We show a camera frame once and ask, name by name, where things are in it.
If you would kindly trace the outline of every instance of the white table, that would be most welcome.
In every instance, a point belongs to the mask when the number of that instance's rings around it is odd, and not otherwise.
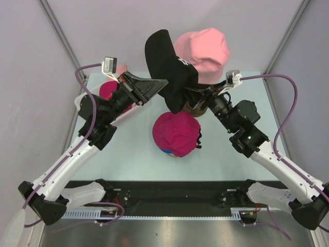
[[[243,76],[259,75],[259,72],[241,72]],[[148,77],[148,73],[135,73]],[[91,74],[87,87],[92,89],[106,82],[102,74]],[[274,139],[277,125],[261,79],[244,81],[231,90],[233,105],[247,99],[256,103],[261,119],[256,126],[270,139]],[[229,141],[230,135],[222,124],[207,110],[197,120],[201,125],[202,149],[195,149],[183,158],[173,158],[162,152],[152,138],[156,119],[169,111],[165,101],[156,95],[150,102],[126,120],[122,121],[110,143],[92,158],[73,180],[120,181],[230,181],[277,180],[265,168],[237,153]],[[74,137],[83,126],[78,118]],[[283,150],[281,140],[278,148]]]

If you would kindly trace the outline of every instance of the hat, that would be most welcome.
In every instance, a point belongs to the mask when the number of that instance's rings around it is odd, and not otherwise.
[[[186,99],[180,92],[183,86],[196,86],[196,69],[184,59],[176,56],[169,32],[160,30],[152,34],[145,43],[145,58],[152,79],[166,79],[159,95],[162,96],[169,110],[176,114],[182,110]]]
[[[195,148],[201,148],[199,122],[186,112],[163,113],[154,123],[155,144],[166,153],[183,157]]]
[[[230,58],[225,35],[216,28],[187,32],[177,39],[174,48],[177,56],[196,68],[201,84],[215,84]]]

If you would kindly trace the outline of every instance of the white wall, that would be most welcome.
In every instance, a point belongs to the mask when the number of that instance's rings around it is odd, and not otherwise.
[[[299,90],[296,110],[286,127],[294,161],[323,182],[329,182],[329,2],[312,1],[273,72],[292,77]],[[287,81],[269,80],[278,114],[291,107]],[[329,216],[326,218],[329,227]]]
[[[23,206],[17,187],[59,157],[79,91],[38,1],[0,1],[0,238]]]
[[[231,50],[227,69],[265,70],[301,0],[49,0],[81,64],[118,57],[146,72],[144,44],[168,29],[183,33],[215,27]]]

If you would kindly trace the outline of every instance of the black cap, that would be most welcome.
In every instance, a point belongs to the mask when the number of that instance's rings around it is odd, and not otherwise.
[[[145,58],[152,79],[166,79],[168,85],[159,92],[169,110],[176,114],[186,103],[181,89],[195,87],[197,70],[187,61],[176,56],[168,30],[152,34],[145,43]]]

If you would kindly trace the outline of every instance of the pink hat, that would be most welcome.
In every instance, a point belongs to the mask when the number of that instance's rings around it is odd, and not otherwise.
[[[199,83],[215,84],[230,58],[225,35],[216,28],[187,32],[174,44],[177,56],[190,62],[199,73]]]
[[[199,146],[201,137],[199,122],[186,112],[163,113],[154,123],[155,144],[166,153],[183,157]]]

